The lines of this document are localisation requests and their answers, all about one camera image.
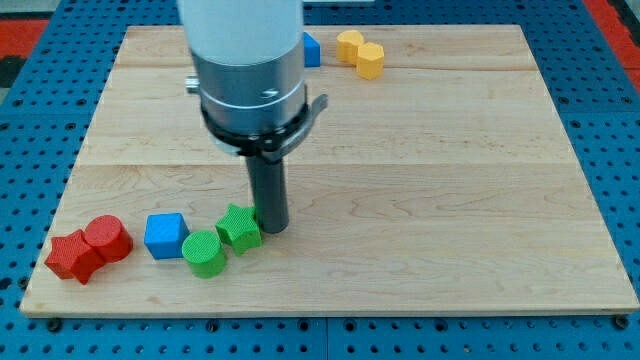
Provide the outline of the dark grey cylindrical pointer rod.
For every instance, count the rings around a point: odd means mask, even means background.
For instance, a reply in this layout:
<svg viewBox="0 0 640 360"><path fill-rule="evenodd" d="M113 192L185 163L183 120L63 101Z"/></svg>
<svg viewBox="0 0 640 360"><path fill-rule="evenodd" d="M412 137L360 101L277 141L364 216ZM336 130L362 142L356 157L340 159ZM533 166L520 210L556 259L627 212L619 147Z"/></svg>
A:
<svg viewBox="0 0 640 360"><path fill-rule="evenodd" d="M284 162L259 156L247 157L245 162L260 229L269 234L282 232L289 224Z"/></svg>

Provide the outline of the blue block behind arm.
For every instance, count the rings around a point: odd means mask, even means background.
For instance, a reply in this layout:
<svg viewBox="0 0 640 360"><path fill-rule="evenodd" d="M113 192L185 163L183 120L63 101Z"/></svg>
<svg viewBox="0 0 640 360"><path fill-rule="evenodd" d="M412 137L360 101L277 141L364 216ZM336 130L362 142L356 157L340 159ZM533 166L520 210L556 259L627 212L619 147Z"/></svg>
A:
<svg viewBox="0 0 640 360"><path fill-rule="evenodd" d="M321 45L309 33L304 33L304 65L306 68L321 66Z"/></svg>

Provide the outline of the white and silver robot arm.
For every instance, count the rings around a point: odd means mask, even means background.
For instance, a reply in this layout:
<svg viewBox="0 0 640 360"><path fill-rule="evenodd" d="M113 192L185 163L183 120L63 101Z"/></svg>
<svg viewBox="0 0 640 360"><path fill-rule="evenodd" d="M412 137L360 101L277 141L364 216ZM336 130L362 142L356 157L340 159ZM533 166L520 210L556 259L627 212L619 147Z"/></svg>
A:
<svg viewBox="0 0 640 360"><path fill-rule="evenodd" d="M309 100L301 0L178 0L204 124L246 161L262 231L289 224L284 159L309 135L328 98Z"/></svg>

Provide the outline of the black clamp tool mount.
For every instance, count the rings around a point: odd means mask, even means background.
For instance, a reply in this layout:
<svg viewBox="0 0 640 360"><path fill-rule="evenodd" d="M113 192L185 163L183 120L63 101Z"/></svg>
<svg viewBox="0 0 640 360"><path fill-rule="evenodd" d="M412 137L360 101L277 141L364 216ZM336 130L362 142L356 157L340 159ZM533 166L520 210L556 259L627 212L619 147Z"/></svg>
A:
<svg viewBox="0 0 640 360"><path fill-rule="evenodd" d="M318 96L311 104L305 104L298 114L282 127L259 135L241 135L217 125L201 106L203 122L213 142L231 156L260 156L274 163L298 147L309 135L318 115L328 106L328 95Z"/></svg>

